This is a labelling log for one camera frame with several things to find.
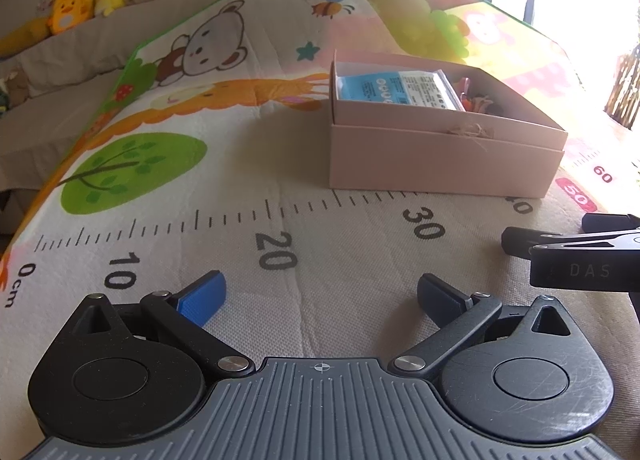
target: play mat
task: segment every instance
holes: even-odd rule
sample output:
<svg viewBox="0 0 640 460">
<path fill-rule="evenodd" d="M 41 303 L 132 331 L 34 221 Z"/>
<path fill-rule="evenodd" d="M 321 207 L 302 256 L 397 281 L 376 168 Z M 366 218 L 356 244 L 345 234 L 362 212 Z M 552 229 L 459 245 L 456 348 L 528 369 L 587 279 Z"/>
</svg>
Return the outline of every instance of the play mat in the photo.
<svg viewBox="0 0 640 460">
<path fill-rule="evenodd" d="M 478 66 L 523 94 L 570 133 L 546 198 L 328 189 L 336 48 Z M 386 362 L 436 329 L 415 301 L 424 272 L 529 304 L 543 291 L 504 255 L 502 230 L 573 233 L 585 212 L 638 214 L 638 175 L 615 134 L 562 49 L 481 0 L 217 0 L 132 55 L 2 257 L 0 457 L 41 440 L 31 371 L 91 292 L 137 302 L 219 269 L 228 298 L 206 329 L 258 364 Z M 638 458 L 628 297 L 553 294 L 614 379 L 599 435 Z"/>
</svg>

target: blue and white package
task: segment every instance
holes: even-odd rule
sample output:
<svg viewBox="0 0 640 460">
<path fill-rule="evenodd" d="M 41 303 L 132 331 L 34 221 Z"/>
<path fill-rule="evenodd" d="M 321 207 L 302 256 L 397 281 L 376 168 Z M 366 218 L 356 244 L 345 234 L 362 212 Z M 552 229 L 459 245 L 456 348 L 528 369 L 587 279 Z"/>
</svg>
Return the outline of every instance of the blue and white package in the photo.
<svg viewBox="0 0 640 460">
<path fill-rule="evenodd" d="M 377 72 L 338 77 L 338 98 L 464 111 L 442 70 Z"/>
</svg>

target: gray ridged plate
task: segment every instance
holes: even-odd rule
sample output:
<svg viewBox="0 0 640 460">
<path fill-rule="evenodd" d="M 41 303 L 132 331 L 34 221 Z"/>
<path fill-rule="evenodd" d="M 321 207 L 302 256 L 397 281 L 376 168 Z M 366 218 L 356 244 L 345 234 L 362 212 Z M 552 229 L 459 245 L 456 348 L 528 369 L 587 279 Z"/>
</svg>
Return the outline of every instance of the gray ridged plate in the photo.
<svg viewBox="0 0 640 460">
<path fill-rule="evenodd" d="M 376 359 L 276 359 L 224 380 L 181 427 L 150 442 L 91 448 L 45 440 L 46 460 L 614 460 L 595 437 L 552 447 L 504 444 L 474 433 L 421 380 Z"/>
</svg>

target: open cardboard box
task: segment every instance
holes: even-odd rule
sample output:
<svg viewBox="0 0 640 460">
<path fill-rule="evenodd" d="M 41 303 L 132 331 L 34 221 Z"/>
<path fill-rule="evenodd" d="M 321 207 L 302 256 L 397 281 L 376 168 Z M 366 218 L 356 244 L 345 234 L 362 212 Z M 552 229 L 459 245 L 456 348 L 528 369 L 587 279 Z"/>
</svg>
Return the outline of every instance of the open cardboard box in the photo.
<svg viewBox="0 0 640 460">
<path fill-rule="evenodd" d="M 489 95 L 505 117 L 337 97 L 340 76 L 438 69 L 450 82 L 469 77 L 470 96 Z M 331 96 L 332 188 L 542 198 L 564 155 L 567 132 L 478 68 L 341 50 L 332 65 Z"/>
</svg>

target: orange giraffe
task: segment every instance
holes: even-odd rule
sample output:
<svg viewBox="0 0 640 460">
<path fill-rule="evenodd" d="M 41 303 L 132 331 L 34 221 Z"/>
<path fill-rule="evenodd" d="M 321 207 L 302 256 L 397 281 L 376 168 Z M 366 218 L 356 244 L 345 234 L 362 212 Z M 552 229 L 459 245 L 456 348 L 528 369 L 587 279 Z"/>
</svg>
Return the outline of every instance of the orange giraffe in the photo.
<svg viewBox="0 0 640 460">
<path fill-rule="evenodd" d="M 203 109 L 224 110 L 232 106 L 262 106 L 269 101 L 276 101 L 295 110 L 310 112 L 319 109 L 321 102 L 318 99 L 306 96 L 328 96 L 327 92 L 314 90 L 315 86 L 326 86 L 328 78 L 328 74 L 319 73 L 292 80 L 238 79 L 215 83 L 211 86 L 207 85 L 207 87 L 178 90 L 166 97 L 166 108 L 143 110 L 119 120 L 103 131 L 100 131 L 120 110 L 114 109 L 102 114 L 80 137 L 73 146 L 69 156 L 62 161 L 47 183 L 39 191 L 27 214 L 24 216 L 20 227 L 16 231 L 14 240 L 33 219 L 38 209 L 58 186 L 74 162 L 86 151 L 94 150 L 106 144 L 114 136 L 132 132 L 142 124 L 155 124 L 167 120 L 174 115 L 190 115 Z M 8 279 L 9 250 L 10 247 L 0 259 L 0 291 L 3 285 L 6 286 Z"/>
</svg>

